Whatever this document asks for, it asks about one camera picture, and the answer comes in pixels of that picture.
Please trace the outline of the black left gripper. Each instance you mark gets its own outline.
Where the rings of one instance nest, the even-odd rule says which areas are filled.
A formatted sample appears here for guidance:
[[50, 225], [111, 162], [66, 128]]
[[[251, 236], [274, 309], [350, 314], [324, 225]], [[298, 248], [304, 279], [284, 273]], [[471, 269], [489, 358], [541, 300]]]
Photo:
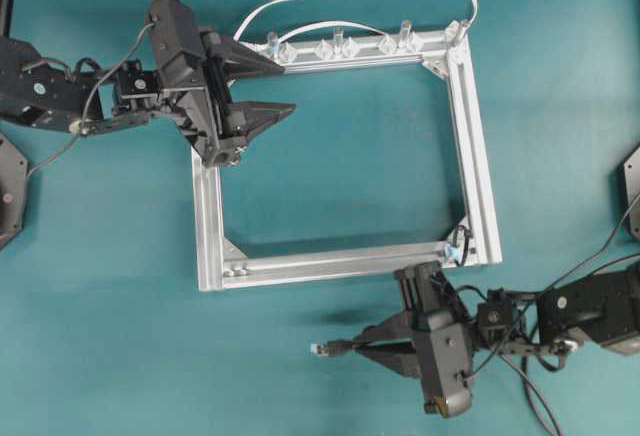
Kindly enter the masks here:
[[229, 80], [279, 76], [284, 67], [232, 37], [199, 29], [206, 59], [199, 81], [165, 88], [163, 99], [176, 114], [175, 124], [205, 166], [226, 166], [237, 159], [236, 148], [251, 142], [295, 110], [291, 103], [234, 103]]

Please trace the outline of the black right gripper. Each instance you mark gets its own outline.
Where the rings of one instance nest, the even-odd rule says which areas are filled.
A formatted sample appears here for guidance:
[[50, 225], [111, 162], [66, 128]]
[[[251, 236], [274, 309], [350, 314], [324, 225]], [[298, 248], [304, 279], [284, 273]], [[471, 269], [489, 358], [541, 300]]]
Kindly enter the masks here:
[[[366, 327], [360, 333], [362, 344], [411, 340], [414, 313], [447, 310], [455, 322], [471, 321], [466, 305], [445, 276], [439, 261], [410, 265], [396, 270], [393, 276], [406, 311]], [[355, 352], [403, 377], [420, 379], [422, 376], [417, 354], [410, 345], [368, 345], [357, 348]]]

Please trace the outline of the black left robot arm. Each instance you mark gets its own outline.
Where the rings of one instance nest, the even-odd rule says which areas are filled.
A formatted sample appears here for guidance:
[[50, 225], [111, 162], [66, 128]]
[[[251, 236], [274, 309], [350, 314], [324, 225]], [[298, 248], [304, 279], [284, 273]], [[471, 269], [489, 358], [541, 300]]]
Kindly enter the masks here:
[[57, 69], [28, 42], [1, 40], [1, 118], [22, 127], [81, 137], [132, 129], [155, 117], [171, 119], [207, 167], [234, 166], [257, 136], [291, 115], [291, 103], [233, 100], [232, 80], [276, 76], [274, 61], [211, 28], [199, 31], [204, 58], [188, 78], [165, 83], [158, 69], [129, 60], [107, 79], [113, 88], [105, 117], [96, 83], [105, 69]]

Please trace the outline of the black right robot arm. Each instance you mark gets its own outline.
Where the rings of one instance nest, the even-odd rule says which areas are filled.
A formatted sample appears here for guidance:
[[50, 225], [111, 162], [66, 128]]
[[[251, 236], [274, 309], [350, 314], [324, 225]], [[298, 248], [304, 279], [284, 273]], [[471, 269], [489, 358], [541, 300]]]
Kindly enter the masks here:
[[622, 355], [639, 350], [639, 266], [594, 272], [541, 293], [490, 290], [470, 313], [441, 266], [394, 275], [404, 308], [357, 335], [352, 349], [424, 386], [462, 384], [476, 352], [566, 357], [591, 341]]

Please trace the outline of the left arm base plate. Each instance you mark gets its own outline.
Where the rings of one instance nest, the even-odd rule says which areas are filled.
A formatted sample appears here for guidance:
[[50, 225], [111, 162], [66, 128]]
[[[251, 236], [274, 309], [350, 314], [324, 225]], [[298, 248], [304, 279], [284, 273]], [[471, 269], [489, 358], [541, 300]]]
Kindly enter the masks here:
[[28, 160], [1, 134], [1, 248], [4, 249], [23, 229], [27, 201]]

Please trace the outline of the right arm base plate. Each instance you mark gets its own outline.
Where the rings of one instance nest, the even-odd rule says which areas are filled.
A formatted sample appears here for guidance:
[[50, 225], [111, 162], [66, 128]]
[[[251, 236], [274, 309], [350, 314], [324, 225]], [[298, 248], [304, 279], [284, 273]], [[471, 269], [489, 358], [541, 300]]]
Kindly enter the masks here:
[[639, 155], [640, 149], [636, 147], [620, 163], [616, 171], [621, 209], [625, 212], [631, 208], [626, 225], [636, 242], [639, 241], [639, 201], [634, 200], [639, 197]]

